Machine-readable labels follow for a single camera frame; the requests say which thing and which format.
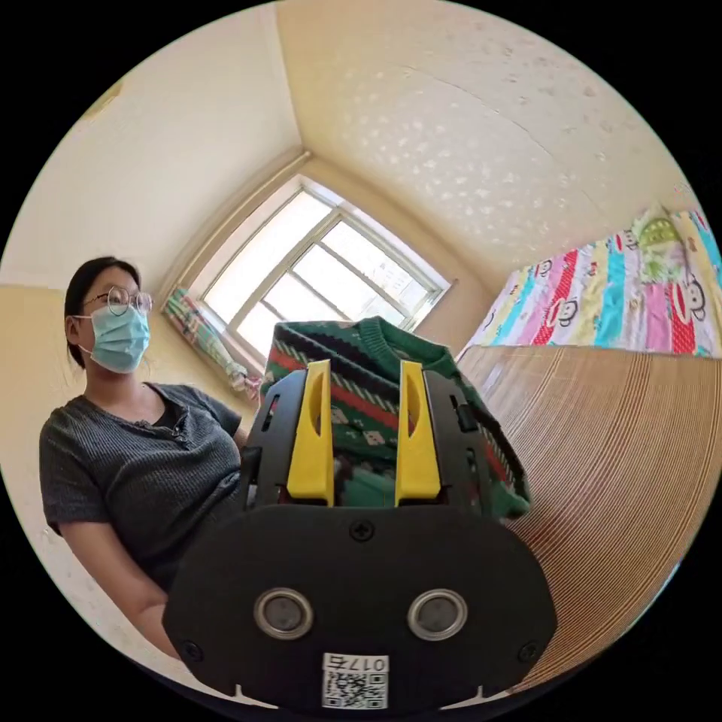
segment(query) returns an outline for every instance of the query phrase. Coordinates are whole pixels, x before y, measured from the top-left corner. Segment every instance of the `blue face mask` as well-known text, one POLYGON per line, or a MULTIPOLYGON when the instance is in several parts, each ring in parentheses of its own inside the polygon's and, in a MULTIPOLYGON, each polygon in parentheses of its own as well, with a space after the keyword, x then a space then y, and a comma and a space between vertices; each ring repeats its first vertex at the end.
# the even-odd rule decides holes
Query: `blue face mask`
POLYGON ((117 374, 130 374, 137 369, 150 342, 147 316, 132 306, 122 316, 116 316, 106 306, 90 316, 76 318, 89 318, 93 322, 96 343, 92 351, 83 349, 93 361, 117 374))

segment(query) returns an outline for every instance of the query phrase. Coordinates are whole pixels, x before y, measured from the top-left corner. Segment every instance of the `dark hair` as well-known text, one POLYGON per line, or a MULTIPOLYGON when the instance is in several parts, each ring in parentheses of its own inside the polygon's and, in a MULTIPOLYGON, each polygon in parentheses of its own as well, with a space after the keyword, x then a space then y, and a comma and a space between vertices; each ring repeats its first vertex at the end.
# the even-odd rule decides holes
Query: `dark hair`
MULTIPOLYGON (((120 268, 121 271, 125 271, 133 276, 133 280, 141 287, 141 275, 138 273, 138 269, 128 263, 127 261, 120 261, 114 256, 103 256, 102 258, 94 258, 93 260, 86 261, 73 275, 70 283, 68 284, 68 290, 65 291, 65 309, 64 318, 68 316, 82 316, 83 315, 83 301, 90 291, 90 287, 96 282, 96 278, 107 268, 120 268)), ((85 362, 83 356, 80 353, 80 349, 68 341, 68 352, 73 357, 73 360, 82 368, 85 368, 85 362)))

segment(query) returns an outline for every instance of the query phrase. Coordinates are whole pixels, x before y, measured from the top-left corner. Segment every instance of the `curtain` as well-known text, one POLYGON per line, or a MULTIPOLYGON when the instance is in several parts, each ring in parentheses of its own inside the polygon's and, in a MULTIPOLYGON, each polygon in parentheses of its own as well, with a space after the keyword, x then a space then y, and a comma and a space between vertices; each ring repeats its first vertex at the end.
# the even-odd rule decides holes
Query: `curtain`
POLYGON ((213 360, 223 370, 234 391, 245 393, 251 400, 258 398, 261 379, 250 376, 245 366, 234 361, 220 334, 203 317, 184 288, 177 288, 171 294, 163 314, 196 351, 213 360))

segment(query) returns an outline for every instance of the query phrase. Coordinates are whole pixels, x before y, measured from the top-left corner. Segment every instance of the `round glasses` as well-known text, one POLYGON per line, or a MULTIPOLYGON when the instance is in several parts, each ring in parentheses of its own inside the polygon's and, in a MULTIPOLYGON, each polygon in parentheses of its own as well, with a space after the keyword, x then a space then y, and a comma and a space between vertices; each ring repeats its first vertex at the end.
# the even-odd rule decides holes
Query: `round glasses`
POLYGON ((139 291, 131 296, 127 289, 121 286, 113 286, 107 293, 101 293, 100 296, 86 301, 86 304, 98 301, 99 299, 105 299, 108 308, 115 316, 122 316, 131 304, 133 304, 138 313, 144 316, 147 316, 153 308, 153 299, 149 293, 139 291))

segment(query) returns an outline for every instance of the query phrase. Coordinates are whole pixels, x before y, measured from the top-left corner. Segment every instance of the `pillow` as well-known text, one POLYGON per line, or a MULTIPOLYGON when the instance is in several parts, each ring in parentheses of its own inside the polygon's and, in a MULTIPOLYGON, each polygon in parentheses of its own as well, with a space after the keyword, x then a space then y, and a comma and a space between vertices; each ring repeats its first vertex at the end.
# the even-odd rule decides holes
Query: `pillow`
POLYGON ((643 284, 673 284, 687 274, 684 243, 659 203, 634 219, 632 233, 639 247, 639 280, 643 284))

